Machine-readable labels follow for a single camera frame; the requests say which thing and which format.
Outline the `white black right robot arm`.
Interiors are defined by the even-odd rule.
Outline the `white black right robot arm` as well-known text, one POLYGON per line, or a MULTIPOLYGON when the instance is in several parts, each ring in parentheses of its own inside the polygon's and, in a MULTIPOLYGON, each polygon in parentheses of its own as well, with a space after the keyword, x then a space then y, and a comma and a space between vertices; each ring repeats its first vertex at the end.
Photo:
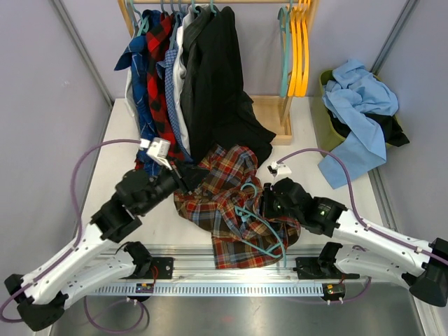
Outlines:
POLYGON ((371 277, 406 288, 436 307, 447 305, 447 241, 415 239, 359 219, 327 197, 313 197, 290 178, 263 187, 262 215, 298 221, 329 238, 319 256, 296 263, 300 279, 371 277))

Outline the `brown red plaid shirt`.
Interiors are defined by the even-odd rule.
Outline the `brown red plaid shirt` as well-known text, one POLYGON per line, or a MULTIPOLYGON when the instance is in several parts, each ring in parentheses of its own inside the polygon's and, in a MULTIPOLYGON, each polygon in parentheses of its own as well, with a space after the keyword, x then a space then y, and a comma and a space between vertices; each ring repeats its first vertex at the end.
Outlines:
POLYGON ((175 192, 180 217, 211 235, 217 269, 264 267, 285 258, 300 237, 300 224, 262 215, 258 159, 247 147, 215 145, 200 167, 208 176, 190 193, 175 192))

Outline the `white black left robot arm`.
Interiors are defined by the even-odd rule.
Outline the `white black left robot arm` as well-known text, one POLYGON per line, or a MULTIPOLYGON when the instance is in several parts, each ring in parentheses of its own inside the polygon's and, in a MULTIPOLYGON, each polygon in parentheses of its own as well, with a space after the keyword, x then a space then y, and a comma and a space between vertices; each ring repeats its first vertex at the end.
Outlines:
POLYGON ((72 304, 89 292, 116 279, 142 279, 151 271, 153 258, 138 241, 126 245, 107 261, 85 266, 104 251, 119 245, 141 226, 141 217, 180 190, 191 193, 209 170, 184 162, 163 167, 157 176, 130 170, 115 187, 80 234, 47 263, 25 275, 12 274, 5 286, 17 303, 20 321, 40 331, 62 317, 72 304))

